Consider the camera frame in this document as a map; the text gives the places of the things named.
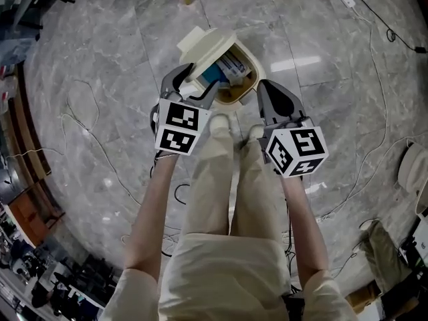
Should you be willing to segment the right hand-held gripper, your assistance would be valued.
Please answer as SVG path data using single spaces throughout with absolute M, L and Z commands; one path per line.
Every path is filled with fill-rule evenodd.
M 260 116 L 266 126 L 259 138 L 264 162 L 283 178 L 314 173 L 329 152 L 319 126 L 314 126 L 300 99 L 280 84 L 262 79 L 257 86 Z M 278 123 L 284 118 L 293 121 Z

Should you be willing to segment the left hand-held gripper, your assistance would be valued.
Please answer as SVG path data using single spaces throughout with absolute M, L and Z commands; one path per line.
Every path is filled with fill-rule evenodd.
M 199 97 L 184 99 L 179 88 L 193 66 L 194 63 L 182 64 L 170 71 L 161 82 L 160 99 L 150 111 L 150 127 L 157 151 L 189 156 L 208 123 L 210 107 L 220 82 L 212 81 Z

